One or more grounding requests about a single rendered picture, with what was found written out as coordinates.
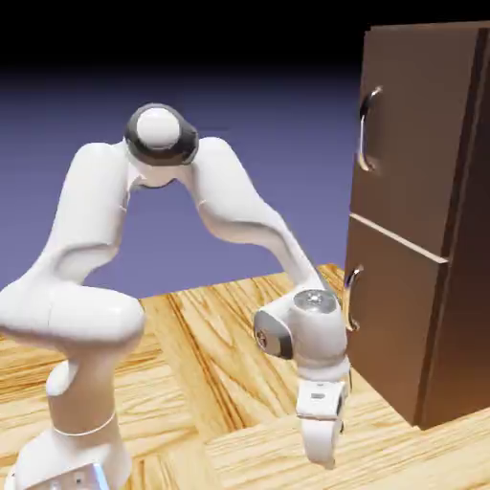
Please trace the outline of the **tall brown cabinet door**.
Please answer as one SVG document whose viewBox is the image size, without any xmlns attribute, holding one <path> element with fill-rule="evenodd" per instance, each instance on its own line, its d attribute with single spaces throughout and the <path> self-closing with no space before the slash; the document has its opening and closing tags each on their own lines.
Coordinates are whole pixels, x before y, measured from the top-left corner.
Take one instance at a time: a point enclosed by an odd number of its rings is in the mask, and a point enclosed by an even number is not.
<svg viewBox="0 0 490 490">
<path fill-rule="evenodd" d="M 487 31 L 481 24 L 371 28 L 361 100 L 383 87 L 367 119 L 350 211 L 444 257 L 460 145 L 472 120 Z"/>
</svg>

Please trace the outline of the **dark brown wooden cabinet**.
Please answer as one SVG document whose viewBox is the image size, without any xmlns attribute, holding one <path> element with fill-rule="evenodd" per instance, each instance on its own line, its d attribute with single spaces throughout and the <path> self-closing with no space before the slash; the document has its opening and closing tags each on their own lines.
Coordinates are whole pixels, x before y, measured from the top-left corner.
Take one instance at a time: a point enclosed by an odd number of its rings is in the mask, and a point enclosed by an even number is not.
<svg viewBox="0 0 490 490">
<path fill-rule="evenodd" d="M 444 283 L 427 342 L 417 426 L 490 407 L 490 21 L 472 120 L 460 145 L 445 244 Z"/>
</svg>

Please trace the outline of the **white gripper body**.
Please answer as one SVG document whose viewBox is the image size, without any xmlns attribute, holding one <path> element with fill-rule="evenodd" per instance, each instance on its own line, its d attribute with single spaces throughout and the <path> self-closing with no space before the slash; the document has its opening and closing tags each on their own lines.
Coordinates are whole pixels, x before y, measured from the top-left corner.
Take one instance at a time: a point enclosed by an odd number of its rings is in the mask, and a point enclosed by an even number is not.
<svg viewBox="0 0 490 490">
<path fill-rule="evenodd" d="M 337 440 L 344 428 L 344 422 L 301 418 L 301 435 L 307 458 L 326 470 L 335 467 Z"/>
</svg>

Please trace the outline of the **short brown cabinet door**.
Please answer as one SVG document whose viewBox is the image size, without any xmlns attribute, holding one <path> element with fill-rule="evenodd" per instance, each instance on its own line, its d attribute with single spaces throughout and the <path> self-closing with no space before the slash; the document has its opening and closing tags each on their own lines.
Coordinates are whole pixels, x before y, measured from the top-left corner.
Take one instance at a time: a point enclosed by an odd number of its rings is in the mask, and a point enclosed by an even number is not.
<svg viewBox="0 0 490 490">
<path fill-rule="evenodd" d="M 359 264 L 350 332 L 353 367 L 405 420 L 417 423 L 427 342 L 447 260 L 349 217 L 345 278 Z"/>
</svg>

